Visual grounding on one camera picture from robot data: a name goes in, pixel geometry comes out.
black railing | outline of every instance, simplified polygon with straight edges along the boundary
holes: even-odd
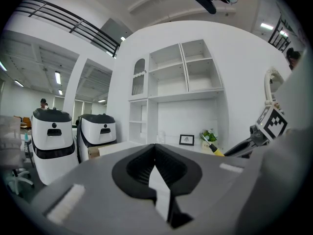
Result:
[[[69,29],[70,33],[83,37],[94,43],[95,46],[116,56],[120,44],[104,33],[101,29],[63,9],[55,4],[44,0],[23,0],[15,11],[29,14],[29,17],[37,16],[62,27]]]
[[[288,47],[288,45],[290,44],[290,40],[288,41],[288,37],[280,34],[280,32],[283,30],[283,27],[280,28],[280,23],[283,23],[285,25],[285,27],[287,28],[287,22],[282,21],[281,17],[278,20],[278,23],[274,29],[273,34],[271,35],[270,39],[269,39],[269,43],[271,45],[273,45],[276,49],[280,50],[281,52],[284,52],[285,49]]]

white chair base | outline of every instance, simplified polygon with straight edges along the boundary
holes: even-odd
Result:
[[[26,183],[30,184],[32,187],[34,187],[34,183],[32,181],[30,181],[29,179],[26,179],[26,178],[23,177],[26,174],[29,174],[29,171],[27,171],[27,170],[22,171],[22,172],[18,173],[17,177],[16,176],[12,176],[12,177],[7,177],[6,178],[7,184],[9,184],[10,182],[14,182],[14,189],[12,191],[15,194],[17,194],[17,195],[20,194],[20,192],[19,192],[19,184],[18,184],[19,181],[26,182]]]

ceiling light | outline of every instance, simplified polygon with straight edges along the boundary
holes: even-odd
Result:
[[[261,27],[264,27],[264,28],[270,29],[270,30],[273,30],[273,28],[274,28],[273,26],[267,25],[265,23],[261,23]]]
[[[287,33],[286,32],[284,32],[284,31],[280,31],[280,34],[282,34],[283,36],[285,36],[285,37],[288,37],[288,35],[287,35]]]
[[[55,73],[55,80],[57,81],[58,84],[61,84],[61,75],[58,71],[56,71]]]
[[[113,54],[107,51],[107,54],[111,57],[113,57]]]
[[[18,84],[19,86],[24,87],[24,85],[21,84],[18,80],[14,80],[14,82],[15,82],[16,84]]]
[[[2,62],[0,62],[0,66],[4,71],[7,71],[7,69],[4,67],[4,65],[2,64]]]

white robot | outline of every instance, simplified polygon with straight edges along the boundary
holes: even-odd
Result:
[[[71,116],[37,109],[32,116],[34,160],[40,180],[49,185],[78,165]]]
[[[116,143],[115,120],[106,114],[78,117],[77,154],[79,162],[89,159],[88,148]]]

potted plant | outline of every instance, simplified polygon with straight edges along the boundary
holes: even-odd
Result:
[[[213,134],[213,130],[211,129],[211,133],[208,130],[203,130],[201,132],[205,138],[212,144],[214,144],[217,147],[217,139],[215,137],[215,135]],[[211,150],[209,147],[209,144],[200,136],[200,138],[202,139],[202,149],[205,150]]]

